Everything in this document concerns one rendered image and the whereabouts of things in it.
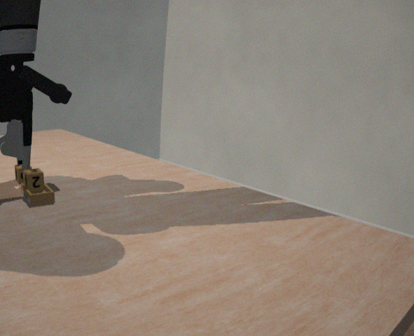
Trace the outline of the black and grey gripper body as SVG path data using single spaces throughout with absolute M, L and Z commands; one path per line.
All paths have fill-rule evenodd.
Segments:
M 22 120 L 26 100 L 32 104 L 33 111 L 33 86 L 19 78 L 23 62 L 30 61 L 34 61 L 34 53 L 0 55 L 0 123 Z

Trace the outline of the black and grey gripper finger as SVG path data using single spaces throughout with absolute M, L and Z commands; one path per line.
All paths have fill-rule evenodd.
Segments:
M 21 138 L 20 138 L 21 135 Z M 24 170 L 30 167 L 32 146 L 32 104 L 26 100 L 26 110 L 22 113 L 22 123 L 15 122 L 11 125 L 11 136 L 1 144 L 3 155 L 22 159 L 22 175 Z
M 22 120 L 16 119 L 16 120 L 11 120 L 11 122 L 8 122 L 8 124 L 7 124 L 7 132 L 6 132 L 6 134 L 4 136 L 2 136 L 0 138 L 0 147 L 1 147 L 1 144 L 10 137 L 10 135 L 11 135 L 11 125 L 14 122 L 22 123 Z M 22 164 L 22 159 L 21 158 L 17 158 L 17 165 L 21 165 L 21 164 Z

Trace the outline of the brown wooden tray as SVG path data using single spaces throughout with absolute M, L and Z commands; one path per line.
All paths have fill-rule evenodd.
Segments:
M 21 183 L 21 192 L 31 206 L 55 203 L 55 192 L 44 183 L 44 190 L 30 192 L 25 183 Z

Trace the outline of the tan wooden number cube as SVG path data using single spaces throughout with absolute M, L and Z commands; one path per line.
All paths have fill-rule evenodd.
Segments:
M 30 192 L 44 190 L 44 177 L 40 169 L 24 170 L 25 186 Z
M 22 164 L 15 165 L 15 180 L 19 184 L 25 182 L 25 180 L 23 179 L 23 175 L 22 175 Z

